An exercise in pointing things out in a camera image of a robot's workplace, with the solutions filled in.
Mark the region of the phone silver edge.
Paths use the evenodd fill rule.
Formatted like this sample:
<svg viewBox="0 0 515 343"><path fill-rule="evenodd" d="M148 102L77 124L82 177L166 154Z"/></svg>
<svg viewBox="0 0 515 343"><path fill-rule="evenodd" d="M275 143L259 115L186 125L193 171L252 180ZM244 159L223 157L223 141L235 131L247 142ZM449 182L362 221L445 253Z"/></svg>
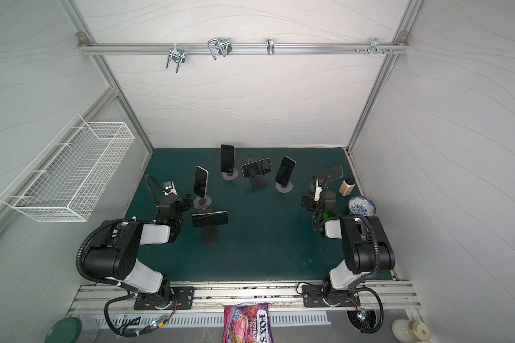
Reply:
<svg viewBox="0 0 515 343"><path fill-rule="evenodd" d="M195 167L195 177L193 183L193 192L198 197L204 199L207 197L207 183L209 171L201 166Z"/></svg>

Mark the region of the black folding phone stand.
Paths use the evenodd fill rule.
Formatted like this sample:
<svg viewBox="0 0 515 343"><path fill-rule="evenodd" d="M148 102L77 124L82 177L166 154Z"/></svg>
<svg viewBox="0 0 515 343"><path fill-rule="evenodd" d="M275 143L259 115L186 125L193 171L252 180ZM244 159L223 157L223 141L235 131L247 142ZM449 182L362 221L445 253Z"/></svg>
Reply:
<svg viewBox="0 0 515 343"><path fill-rule="evenodd" d="M198 214L213 212L213 210L206 209L200 210ZM214 227L201 227L201 243L202 244L214 244L218 240L218 226Z"/></svg>

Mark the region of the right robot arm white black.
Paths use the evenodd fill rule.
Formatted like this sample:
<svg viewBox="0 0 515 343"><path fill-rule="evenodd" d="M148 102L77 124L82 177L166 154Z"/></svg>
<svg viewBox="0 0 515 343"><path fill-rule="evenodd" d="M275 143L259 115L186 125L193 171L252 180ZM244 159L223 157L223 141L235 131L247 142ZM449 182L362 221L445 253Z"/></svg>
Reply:
<svg viewBox="0 0 515 343"><path fill-rule="evenodd" d="M313 229L322 237L340 240L343 259L331 269L319 285L302 282L296 287L303 297L303 306L360 307L362 284L380 272L391 271L396 264L393 249L380 219L376 205L368 198L357 196L348 201L349 213L335 212L333 192L304 194L302 207L312 212Z"/></svg>

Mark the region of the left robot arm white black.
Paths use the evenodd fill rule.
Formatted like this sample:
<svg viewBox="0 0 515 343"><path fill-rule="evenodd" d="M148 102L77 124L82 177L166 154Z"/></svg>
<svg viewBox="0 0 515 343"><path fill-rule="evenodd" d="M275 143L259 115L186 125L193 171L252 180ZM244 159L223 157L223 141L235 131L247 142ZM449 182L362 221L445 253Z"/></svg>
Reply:
<svg viewBox="0 0 515 343"><path fill-rule="evenodd" d="M135 310L189 310L195 289L173 287L165 274L138 259L141 246L171 244L181 232L183 213L192 207L192 195L163 197L154 221L103 222L81 244L75 264L86 280L112 284L135 294Z"/></svg>

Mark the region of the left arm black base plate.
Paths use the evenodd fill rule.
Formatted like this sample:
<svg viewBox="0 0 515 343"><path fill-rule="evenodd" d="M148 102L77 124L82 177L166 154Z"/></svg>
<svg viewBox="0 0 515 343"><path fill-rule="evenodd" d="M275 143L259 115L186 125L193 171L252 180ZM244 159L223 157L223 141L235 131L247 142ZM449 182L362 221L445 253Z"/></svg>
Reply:
<svg viewBox="0 0 515 343"><path fill-rule="evenodd" d="M166 293L140 293L136 297L134 310L190 310L193 305L194 287L170 287Z"/></svg>

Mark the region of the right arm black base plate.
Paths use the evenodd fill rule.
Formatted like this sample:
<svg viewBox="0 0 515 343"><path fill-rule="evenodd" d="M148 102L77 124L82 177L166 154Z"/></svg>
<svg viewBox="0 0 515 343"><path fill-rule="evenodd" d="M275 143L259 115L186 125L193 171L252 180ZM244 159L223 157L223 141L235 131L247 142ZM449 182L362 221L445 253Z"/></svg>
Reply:
<svg viewBox="0 0 515 343"><path fill-rule="evenodd" d="M360 307L360 300L356 293L347 290L323 288L321 284L301 282L296 286L296 293L303 297L303 306L306 308L319 307Z"/></svg>

